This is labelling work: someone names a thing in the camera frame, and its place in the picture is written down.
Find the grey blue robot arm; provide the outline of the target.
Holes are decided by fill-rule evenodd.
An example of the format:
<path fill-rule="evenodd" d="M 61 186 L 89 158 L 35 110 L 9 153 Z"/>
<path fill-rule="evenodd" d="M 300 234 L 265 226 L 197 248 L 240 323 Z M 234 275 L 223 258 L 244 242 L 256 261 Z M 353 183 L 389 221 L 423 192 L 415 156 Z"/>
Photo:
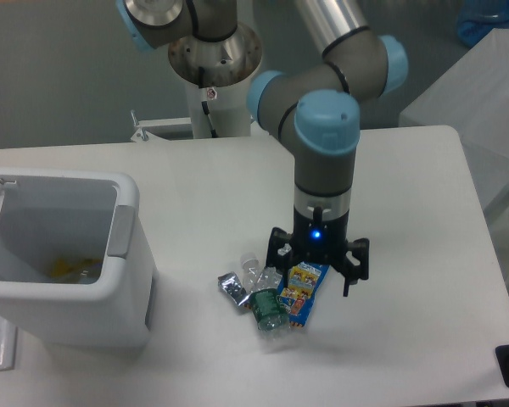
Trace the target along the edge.
<path fill-rule="evenodd" d="M 322 56 L 297 75 L 261 71 L 257 34 L 234 1 L 119 1 L 141 50 L 167 47 L 182 79 L 193 136 L 247 136 L 257 123 L 294 156 L 294 228 L 274 228 L 266 263 L 282 273 L 303 262 L 332 266 L 346 286 L 369 276 L 367 239 L 346 237 L 361 102 L 401 86 L 403 46 L 377 36 L 355 1 L 298 1 Z"/>

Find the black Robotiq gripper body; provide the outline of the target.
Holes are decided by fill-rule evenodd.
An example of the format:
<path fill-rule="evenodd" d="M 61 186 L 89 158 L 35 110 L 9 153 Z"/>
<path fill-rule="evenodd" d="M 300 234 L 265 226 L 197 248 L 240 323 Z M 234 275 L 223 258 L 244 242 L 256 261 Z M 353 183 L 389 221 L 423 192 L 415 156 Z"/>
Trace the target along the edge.
<path fill-rule="evenodd" d="M 348 221 L 349 213 L 334 220 L 315 222 L 294 209 L 291 266 L 306 262 L 344 271 Z"/>

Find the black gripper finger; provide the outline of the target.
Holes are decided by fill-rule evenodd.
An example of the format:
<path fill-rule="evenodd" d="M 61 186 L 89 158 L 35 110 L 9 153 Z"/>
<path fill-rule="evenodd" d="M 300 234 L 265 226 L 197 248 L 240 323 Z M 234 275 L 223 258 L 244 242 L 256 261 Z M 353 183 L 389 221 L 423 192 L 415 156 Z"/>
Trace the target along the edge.
<path fill-rule="evenodd" d="M 268 241 L 266 267 L 288 271 L 292 265 L 293 234 L 279 227 L 273 227 Z"/>
<path fill-rule="evenodd" d="M 349 295 L 351 285 L 369 278 L 369 250 L 370 241 L 363 237 L 351 242 L 345 240 L 331 252 L 330 265 L 344 278 L 344 297 Z"/>

